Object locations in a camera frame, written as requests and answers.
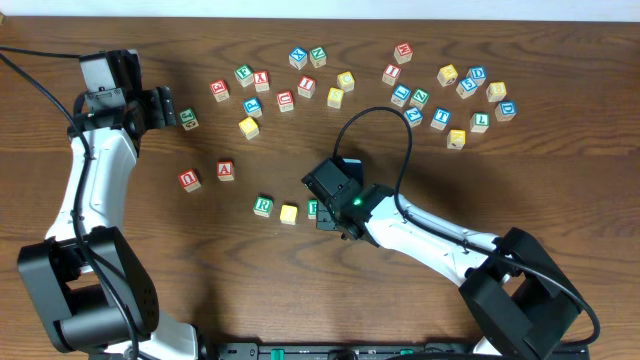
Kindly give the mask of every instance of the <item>wood grain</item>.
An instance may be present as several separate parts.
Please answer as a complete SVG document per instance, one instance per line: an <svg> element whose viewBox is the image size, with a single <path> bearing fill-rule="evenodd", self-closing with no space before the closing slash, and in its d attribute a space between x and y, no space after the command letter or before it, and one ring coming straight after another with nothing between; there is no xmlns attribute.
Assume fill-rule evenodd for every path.
<svg viewBox="0 0 640 360"><path fill-rule="evenodd" d="M446 149L446 132L414 129L402 192L412 202L465 226L497 234L534 234L600 316L593 359L634 359L640 351L640 26L534 22L279 21L226 19L12 18L3 45L91 53L136 48L145 87L169 85L176 109L193 107L200 127L154 131L142 141L130 181L124 233L151 274L162 308L198 324L216 340L265 342L411 342L477 340L457 289L416 261L314 229L303 175L329 156L341 126L370 106L388 105L382 70L393 46L409 41L413 60L401 83L431 93L425 107L453 114L468 129L471 114L493 112L481 95L461 100L435 75L484 65L504 81L520 114L470 134L463 151ZM328 64L292 68L294 46L322 45ZM85 89L75 61L9 54L63 103ZM271 90L260 135L238 129L243 89L233 70L266 69ZM350 70L356 89L342 109L327 108L337 74ZM296 97L281 114L275 94L295 92L302 74L317 80L312 99ZM67 124L55 108L3 67L0 81L0 358L61 355L44 334L16 269L22 246L41 241L58 211L71 164ZM225 79L231 99L217 103L208 84ZM341 152L361 158L367 181L392 184L406 133L397 119L372 114L356 123ZM232 158L236 180L216 179ZM202 174L187 194L177 175ZM253 215L258 194L275 198L271 219ZM301 205L299 224L279 224L284 202ZM587 336L586 316L567 339Z"/></svg>

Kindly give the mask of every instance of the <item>wooden block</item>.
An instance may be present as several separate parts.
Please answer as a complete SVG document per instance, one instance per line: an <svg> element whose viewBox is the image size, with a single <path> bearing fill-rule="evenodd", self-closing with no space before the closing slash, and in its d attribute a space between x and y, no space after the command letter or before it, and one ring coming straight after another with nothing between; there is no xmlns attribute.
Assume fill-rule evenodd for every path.
<svg viewBox="0 0 640 360"><path fill-rule="evenodd" d="M312 78L303 76L298 84L298 95L311 99L316 91L316 81Z"/></svg>
<svg viewBox="0 0 640 360"><path fill-rule="evenodd" d="M467 77L480 86L487 80L487 72L484 70L484 66L474 66L467 72Z"/></svg>
<svg viewBox="0 0 640 360"><path fill-rule="evenodd" d="M487 87L487 100L489 102L501 101L507 96L507 87L503 82L495 82Z"/></svg>
<svg viewBox="0 0 640 360"><path fill-rule="evenodd" d="M422 108L427 104L427 100L429 100L429 93L422 89L416 89L416 91L413 92L413 96L411 96L409 106L415 106L422 110Z"/></svg>
<svg viewBox="0 0 640 360"><path fill-rule="evenodd" d="M311 50L311 64L315 68L324 66L327 64L327 53L324 52L322 47L317 47Z"/></svg>
<svg viewBox="0 0 640 360"><path fill-rule="evenodd" d="M191 108L188 108L187 110L180 113L180 123L187 131L195 129L200 125L198 124L198 120L196 119L196 114Z"/></svg>
<svg viewBox="0 0 640 360"><path fill-rule="evenodd" d="M338 87L344 92L349 92L356 87L356 79L353 78L351 71L338 75Z"/></svg>
<svg viewBox="0 0 640 360"><path fill-rule="evenodd" d="M398 64L404 64L411 60L413 49L409 46L409 43L400 44L396 46L393 56L396 58Z"/></svg>
<svg viewBox="0 0 640 360"><path fill-rule="evenodd" d="M198 177L193 169L180 174L179 179L182 188L187 190L187 192L192 192L201 187L200 181L198 181Z"/></svg>
<svg viewBox="0 0 640 360"><path fill-rule="evenodd" d="M433 114L433 120L431 120L431 127L438 130L444 130L444 128L447 127L450 118L450 112L445 109L437 108L436 113Z"/></svg>
<svg viewBox="0 0 640 360"><path fill-rule="evenodd" d="M242 65L236 69L236 79L242 85L242 87L247 87L253 83L253 70L249 67L249 65Z"/></svg>
<svg viewBox="0 0 640 360"><path fill-rule="evenodd" d="M282 205L280 211L280 222L288 225L296 224L296 217L298 217L298 208L291 205Z"/></svg>
<svg viewBox="0 0 640 360"><path fill-rule="evenodd" d="M233 170L233 163L231 161L218 162L218 179L220 181L232 181L234 179L235 171Z"/></svg>
<svg viewBox="0 0 640 360"><path fill-rule="evenodd" d="M266 71L253 74L253 82L256 84L256 91L269 91L269 74Z"/></svg>
<svg viewBox="0 0 640 360"><path fill-rule="evenodd" d="M496 107L496 119L498 121L510 121L518 113L513 101L503 101Z"/></svg>
<svg viewBox="0 0 640 360"><path fill-rule="evenodd" d="M315 219L318 212L318 200L309 200L307 203L307 212L309 213L309 219Z"/></svg>
<svg viewBox="0 0 640 360"><path fill-rule="evenodd" d="M280 112L286 112L293 110L293 94L291 91L285 91L278 93L278 106L280 106Z"/></svg>
<svg viewBox="0 0 640 360"><path fill-rule="evenodd" d="M344 90L331 88L329 89L329 96L327 96L327 106L340 109L342 106L342 98L344 97Z"/></svg>
<svg viewBox="0 0 640 360"><path fill-rule="evenodd" d="M258 196L256 203L253 205L253 213L256 215L269 217L273 210L273 200Z"/></svg>
<svg viewBox="0 0 640 360"><path fill-rule="evenodd" d="M476 90L478 90L478 85L476 85L476 83L473 82L473 80L471 80L470 78L460 80L458 88L456 88L456 92L463 99L466 99L469 96L473 95Z"/></svg>
<svg viewBox="0 0 640 360"><path fill-rule="evenodd" d="M393 86L400 77L400 72L402 72L402 70L400 70L399 67L389 64L382 73L382 81Z"/></svg>
<svg viewBox="0 0 640 360"><path fill-rule="evenodd" d="M423 119L422 112L417 107L407 109L407 111L404 112L404 117L411 127L420 125Z"/></svg>
<svg viewBox="0 0 640 360"><path fill-rule="evenodd" d="M471 128L471 132L484 133L489 128L489 114L473 114L469 127Z"/></svg>
<svg viewBox="0 0 640 360"><path fill-rule="evenodd" d="M258 124L256 124L255 120L251 117L242 120L238 125L240 125L240 130L242 130L244 136L247 137L247 140L251 140L260 133Z"/></svg>
<svg viewBox="0 0 640 360"><path fill-rule="evenodd" d="M227 100L229 98L229 89L227 88L227 84L224 83L224 80L214 81L209 86L211 87L211 92L217 102Z"/></svg>
<svg viewBox="0 0 640 360"><path fill-rule="evenodd" d="M247 113L247 116L251 117L260 117L262 116L262 107L260 106L260 101L258 98L251 98L246 100L243 103L244 111Z"/></svg>
<svg viewBox="0 0 640 360"><path fill-rule="evenodd" d="M453 67L453 65L447 65L441 68L440 72L438 72L438 81L443 87L453 84L454 82L456 82L457 78L458 72L456 71L456 68Z"/></svg>
<svg viewBox="0 0 640 360"><path fill-rule="evenodd" d="M391 102L399 107L403 107L407 102L409 95L411 95L411 90L408 87L400 84L396 87L395 90L393 90L393 95L391 95Z"/></svg>
<svg viewBox="0 0 640 360"><path fill-rule="evenodd" d="M461 150L465 144L464 130L451 130L447 136L447 149Z"/></svg>
<svg viewBox="0 0 640 360"><path fill-rule="evenodd" d="M307 60L307 52L299 46L293 49L291 54L289 54L289 64L298 70L307 65Z"/></svg>

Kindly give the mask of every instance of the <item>wooden tabletop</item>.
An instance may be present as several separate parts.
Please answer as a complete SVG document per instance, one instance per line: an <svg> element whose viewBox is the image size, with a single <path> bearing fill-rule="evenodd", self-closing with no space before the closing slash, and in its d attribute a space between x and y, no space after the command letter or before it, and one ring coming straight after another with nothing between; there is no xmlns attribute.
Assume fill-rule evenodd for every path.
<svg viewBox="0 0 640 360"><path fill-rule="evenodd" d="M87 54L139 51L143 85L168 85L176 110L192 107L200 127L151 131L129 180L124 234L150 273L161 308L217 341L477 341L481 332L456 286L417 261L363 242L344 242L308 220L311 193L300 179L327 158L342 125L371 106L393 106L381 81L396 44L413 59L401 83L431 93L413 130L401 192L413 203L472 229L533 234L593 306L602 336L592 359L632 359L640 351L640 26L601 23L444 21L280 21L225 19L9 18L3 45ZM326 66L298 71L295 47L323 46ZM86 89L74 60L7 54L71 107ZM256 96L233 70L267 70L258 93L260 135L238 128L242 101ZM469 130L472 113L493 114L483 94L466 100L442 88L438 69L486 68L504 81L519 114L468 134L447 150L451 128ZM71 155L63 116L6 66L0 81L0 357L63 357L50 345L20 280L21 247L42 241L66 188ZM336 76L351 71L342 109L326 105ZM280 113L276 93L302 75L317 80L311 99L295 96ZM224 79L217 103L209 83ZM452 113L445 131L429 126L436 107ZM365 165L366 182L394 184L406 147L397 118L371 114L349 129L341 152ZM233 159L236 180L216 178ZM178 174L195 168L202 188L185 192ZM259 194L275 199L271 218L253 214ZM283 203L298 224L283 225ZM591 333L582 315L566 339ZM82 354L65 355L82 358Z"/></svg>

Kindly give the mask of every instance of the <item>white backdrop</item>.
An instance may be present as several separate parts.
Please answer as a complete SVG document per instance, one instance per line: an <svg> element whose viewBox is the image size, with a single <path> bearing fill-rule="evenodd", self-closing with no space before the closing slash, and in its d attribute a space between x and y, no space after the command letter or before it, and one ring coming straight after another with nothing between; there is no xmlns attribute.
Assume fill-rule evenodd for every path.
<svg viewBox="0 0 640 360"><path fill-rule="evenodd" d="M5 15L640 22L640 0L1 0Z"/></svg>

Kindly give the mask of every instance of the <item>wooden table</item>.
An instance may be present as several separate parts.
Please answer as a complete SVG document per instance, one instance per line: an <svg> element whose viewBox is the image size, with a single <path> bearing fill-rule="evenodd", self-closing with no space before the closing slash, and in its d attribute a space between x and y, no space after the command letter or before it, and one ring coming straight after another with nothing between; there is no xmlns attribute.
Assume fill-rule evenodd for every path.
<svg viewBox="0 0 640 360"><path fill-rule="evenodd" d="M392 106L381 81L393 47L415 54L401 82L431 93L414 129L402 193L473 229L534 234L602 321L593 359L632 359L640 351L640 27L634 24L532 22L277 21L225 19L9 18L4 45L92 53L136 48L146 88L169 85L176 110L193 107L200 127L149 132L129 180L124 234L154 280L161 307L218 341L412 342L481 337L457 289L407 256L344 242L306 218L310 193L300 179L328 157L341 126L357 112ZM295 46L322 45L328 64L302 71L287 61ZM76 61L8 54L71 107L86 89ZM271 75L259 93L260 135L238 129L242 101L255 96L234 79L240 64ZM484 65L504 81L519 115L469 134L446 149L450 128L468 130L471 114L493 113L482 94L462 100L442 88L438 69L461 74ZM355 91L341 110L327 108L336 75L350 70ZM16 269L22 246L42 241L61 204L71 156L61 114L31 85L2 67L0 81L0 357L57 358ZM312 99L280 113L278 91L302 75L318 82ZM231 99L217 103L209 83L225 79ZM429 127L436 107L451 126ZM406 146L398 119L373 114L341 148L364 161L369 182L393 184ZM236 180L216 179L233 159ZM186 193L178 174L195 168L203 187ZM275 199L270 219L252 205ZM300 206L298 225L278 220L283 203ZM583 338L583 315L567 339ZM65 358L82 358L74 354Z"/></svg>

